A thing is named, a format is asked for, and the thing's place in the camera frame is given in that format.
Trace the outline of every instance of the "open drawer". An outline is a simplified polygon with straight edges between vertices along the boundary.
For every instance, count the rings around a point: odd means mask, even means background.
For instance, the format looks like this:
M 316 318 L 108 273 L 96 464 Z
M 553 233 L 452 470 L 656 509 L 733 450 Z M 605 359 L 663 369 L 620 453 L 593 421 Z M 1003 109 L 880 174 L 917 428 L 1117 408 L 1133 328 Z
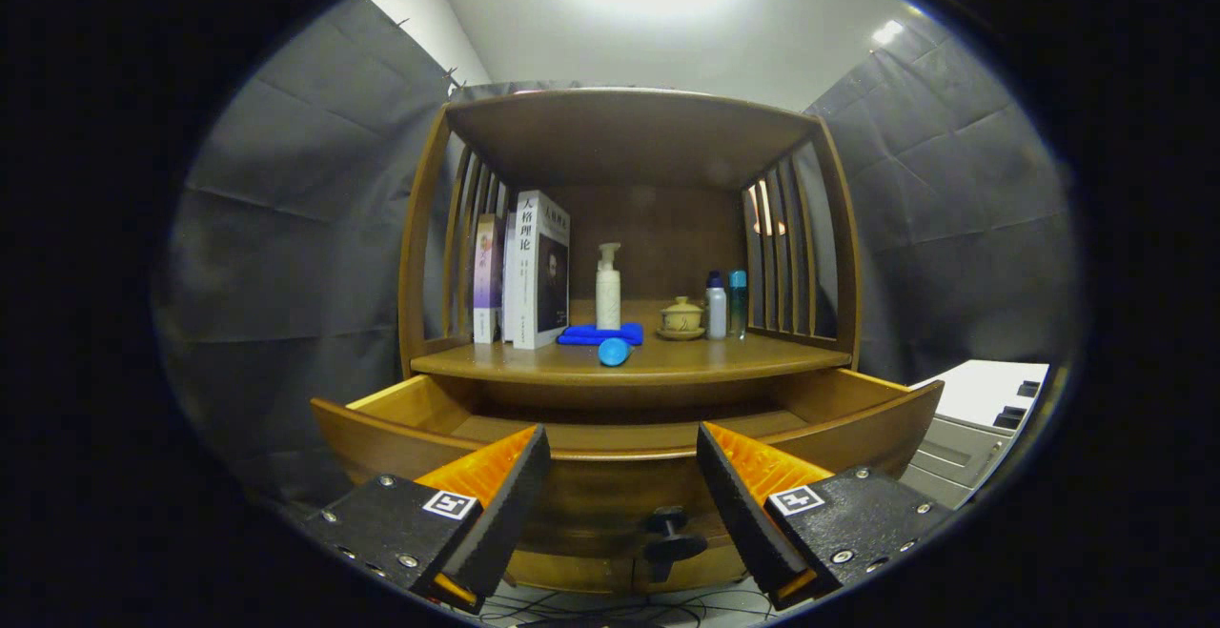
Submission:
M 698 421 L 715 421 L 830 471 L 869 465 L 897 478 L 919 448 L 942 388 L 933 382 L 910 390 L 821 368 L 776 377 L 731 405 L 658 401 L 605 412 L 522 407 L 499 401 L 504 388 L 497 382 L 415 376 L 348 406 L 323 399 L 312 406 L 356 483 L 378 473 L 417 478 L 498 438 L 545 424 L 553 466 L 509 573 L 538 587 L 630 593 L 744 573 L 694 460 Z M 715 384 L 702 389 L 715 390 Z M 704 535 L 709 549 L 676 563 L 666 583 L 650 584 L 642 558 L 650 538 L 640 524 L 659 506 L 683 506 L 691 516 L 683 533 Z

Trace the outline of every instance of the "blue towel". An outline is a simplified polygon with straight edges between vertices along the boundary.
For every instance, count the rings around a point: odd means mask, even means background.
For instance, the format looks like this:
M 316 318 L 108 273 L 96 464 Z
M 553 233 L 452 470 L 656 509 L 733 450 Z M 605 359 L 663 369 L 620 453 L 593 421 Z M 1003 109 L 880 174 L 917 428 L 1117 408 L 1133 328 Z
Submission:
M 559 337 L 560 345 L 600 345 L 610 338 L 622 338 L 632 345 L 644 344 L 644 327 L 638 323 L 623 323 L 620 329 L 597 329 L 595 324 L 572 324 Z

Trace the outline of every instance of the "book cover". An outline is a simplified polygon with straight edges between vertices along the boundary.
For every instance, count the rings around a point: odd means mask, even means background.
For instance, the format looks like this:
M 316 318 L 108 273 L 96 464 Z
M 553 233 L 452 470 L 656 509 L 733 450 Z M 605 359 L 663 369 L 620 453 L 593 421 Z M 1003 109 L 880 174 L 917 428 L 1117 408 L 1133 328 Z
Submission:
M 517 199 L 520 293 L 514 345 L 526 350 L 554 343 L 567 328 L 567 212 L 539 190 Z
M 500 260 L 504 221 L 490 212 L 475 229 L 475 343 L 493 343 L 500 330 Z
M 514 333 L 517 329 L 516 324 L 516 312 L 517 312 L 517 211 L 510 211 L 508 218 L 504 221 L 504 279 L 500 285 L 503 294 L 503 310 L 501 318 L 504 324 L 501 327 L 501 335 L 505 343 L 512 341 Z

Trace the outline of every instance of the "white cabinet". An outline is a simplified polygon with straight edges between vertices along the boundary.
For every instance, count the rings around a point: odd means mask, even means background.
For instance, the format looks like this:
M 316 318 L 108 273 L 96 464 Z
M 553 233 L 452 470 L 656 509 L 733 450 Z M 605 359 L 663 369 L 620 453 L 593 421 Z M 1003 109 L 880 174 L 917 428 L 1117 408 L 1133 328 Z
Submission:
M 1008 454 L 1049 366 L 967 360 L 913 388 L 944 380 L 936 417 L 902 482 L 958 508 Z

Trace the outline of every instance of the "gray wall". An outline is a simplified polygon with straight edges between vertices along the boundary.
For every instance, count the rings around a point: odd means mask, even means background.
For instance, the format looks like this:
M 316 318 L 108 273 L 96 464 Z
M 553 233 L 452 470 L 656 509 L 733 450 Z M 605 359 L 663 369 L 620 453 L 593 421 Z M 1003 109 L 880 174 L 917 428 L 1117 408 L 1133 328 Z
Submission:
M 806 112 L 842 155 L 861 246 L 863 372 L 1055 362 L 1078 263 L 1066 173 L 1002 82 L 922 17 Z
M 400 378 L 403 221 L 443 73 L 345 0 L 234 95 L 187 177 L 155 277 L 163 360 L 201 439 L 262 494 L 346 491 L 309 399 Z

